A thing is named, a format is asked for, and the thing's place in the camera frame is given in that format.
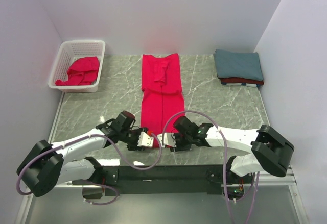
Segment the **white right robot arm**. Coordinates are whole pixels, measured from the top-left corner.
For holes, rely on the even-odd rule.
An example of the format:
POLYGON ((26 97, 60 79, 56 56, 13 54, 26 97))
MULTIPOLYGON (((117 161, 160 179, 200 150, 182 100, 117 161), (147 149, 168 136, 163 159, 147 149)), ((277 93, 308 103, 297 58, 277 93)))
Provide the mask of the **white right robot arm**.
POLYGON ((181 116, 173 128, 175 133, 164 134, 164 144, 173 151, 189 150, 191 145, 244 151, 244 156, 230 157, 226 163, 224 176, 231 183, 258 171, 285 177, 294 152, 294 145, 268 125, 250 130, 215 127, 212 123, 198 126, 181 116))

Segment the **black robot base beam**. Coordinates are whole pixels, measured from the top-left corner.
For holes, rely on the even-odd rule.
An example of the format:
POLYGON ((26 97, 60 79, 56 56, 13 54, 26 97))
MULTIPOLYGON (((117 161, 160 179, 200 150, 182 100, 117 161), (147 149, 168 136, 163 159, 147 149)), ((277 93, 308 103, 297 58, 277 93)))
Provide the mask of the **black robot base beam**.
POLYGON ((120 194, 221 194, 223 166, 156 166, 149 170, 104 166, 98 183, 114 187, 120 194))

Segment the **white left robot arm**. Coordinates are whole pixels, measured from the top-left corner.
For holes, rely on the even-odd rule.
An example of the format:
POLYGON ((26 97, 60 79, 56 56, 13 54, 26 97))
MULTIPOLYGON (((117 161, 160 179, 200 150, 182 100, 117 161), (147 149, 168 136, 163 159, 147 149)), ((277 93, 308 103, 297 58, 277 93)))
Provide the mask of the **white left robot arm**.
POLYGON ((90 184, 105 184, 103 166, 87 153, 124 142, 129 150, 142 150, 139 141, 147 128, 134 126, 135 117, 127 111, 97 125, 89 132, 61 142, 37 142, 17 169, 17 192, 27 195, 20 188, 24 182, 29 193, 43 196, 56 185, 84 180, 90 184))

